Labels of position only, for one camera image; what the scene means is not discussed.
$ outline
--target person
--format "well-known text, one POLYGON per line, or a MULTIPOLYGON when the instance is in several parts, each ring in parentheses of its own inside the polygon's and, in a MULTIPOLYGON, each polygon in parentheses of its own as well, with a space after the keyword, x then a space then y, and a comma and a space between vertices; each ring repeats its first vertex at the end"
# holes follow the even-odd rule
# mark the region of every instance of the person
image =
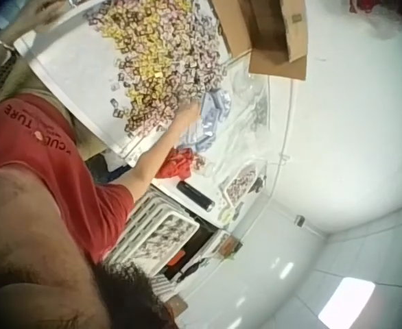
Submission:
MULTIPOLYGON (((29 0, 0 33, 0 67, 18 37, 63 5, 29 0)), ((184 102, 132 170, 95 185, 84 159, 96 138, 35 77, 18 76, 0 97, 0 327, 176 328, 140 269, 103 257, 199 103, 184 102)))

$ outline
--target hand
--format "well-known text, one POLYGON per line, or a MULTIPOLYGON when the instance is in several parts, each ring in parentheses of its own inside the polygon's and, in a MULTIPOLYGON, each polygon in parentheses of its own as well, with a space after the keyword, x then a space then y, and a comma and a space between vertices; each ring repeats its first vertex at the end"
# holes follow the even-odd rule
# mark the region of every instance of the hand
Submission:
POLYGON ((200 114, 201 105, 199 101, 184 101, 180 104, 173 123, 187 128, 200 118, 200 114))
MULTIPOLYGON (((67 0, 29 0, 18 13, 15 21, 6 28, 9 39, 17 39, 23 34, 59 19, 65 13, 67 0)), ((15 40, 3 40, 13 43, 15 40)))

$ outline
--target white plastic crate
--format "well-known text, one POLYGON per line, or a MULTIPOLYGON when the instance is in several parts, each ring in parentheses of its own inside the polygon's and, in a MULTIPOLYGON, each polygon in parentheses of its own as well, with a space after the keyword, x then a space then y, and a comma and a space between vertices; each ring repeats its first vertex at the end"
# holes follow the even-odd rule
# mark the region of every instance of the white plastic crate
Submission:
POLYGON ((199 224, 163 194, 150 189, 132 211, 110 263, 134 261, 150 276, 156 275, 195 234, 199 224))

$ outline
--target pile of small packages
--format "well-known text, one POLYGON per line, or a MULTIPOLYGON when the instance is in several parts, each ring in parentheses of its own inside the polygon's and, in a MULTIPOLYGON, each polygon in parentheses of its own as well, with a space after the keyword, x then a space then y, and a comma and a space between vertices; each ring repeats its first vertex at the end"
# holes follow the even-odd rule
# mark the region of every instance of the pile of small packages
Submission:
POLYGON ((105 1, 86 18, 122 54, 115 64, 132 104, 122 115, 127 132, 145 135, 173 119, 179 99, 220 87, 217 25, 196 0, 105 1))

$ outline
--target white table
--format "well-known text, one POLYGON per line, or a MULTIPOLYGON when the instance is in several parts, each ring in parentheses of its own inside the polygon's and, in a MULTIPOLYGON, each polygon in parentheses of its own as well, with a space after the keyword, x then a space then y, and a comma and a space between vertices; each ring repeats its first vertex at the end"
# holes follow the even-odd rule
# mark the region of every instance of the white table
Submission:
MULTIPOLYGON (((129 165, 134 165, 136 157, 150 148, 161 133, 151 133, 146 138, 130 138, 124 132, 126 122, 112 116, 110 100, 115 98, 121 104, 130 103, 123 89, 113 92, 111 82, 115 81, 117 68, 113 65, 120 56, 115 50, 111 39, 105 39, 88 26, 83 18, 83 11, 102 2, 90 0, 70 11, 62 24, 44 34, 34 32, 26 34, 15 42, 18 52, 24 56, 35 74, 44 82, 50 91, 75 115, 85 126, 113 150, 125 159, 129 165)), ((204 2, 205 10, 209 9, 208 1, 204 2)), ((222 60, 228 61, 229 56, 224 42, 220 47, 222 60)), ((229 68, 229 74, 224 80, 223 88, 233 94, 233 78, 239 70, 245 70, 245 61, 239 61, 229 68)), ((206 152, 208 159, 218 159, 227 152, 226 136, 246 110, 247 104, 238 97, 232 96, 233 109, 225 124, 218 130, 218 140, 206 152)), ((223 228, 220 221, 223 209, 228 205, 218 186, 218 178, 206 178, 194 173, 187 182, 196 187, 215 201, 216 206, 207 212, 176 189, 178 178, 154 180, 153 184, 162 192, 196 213, 198 216, 223 228)))

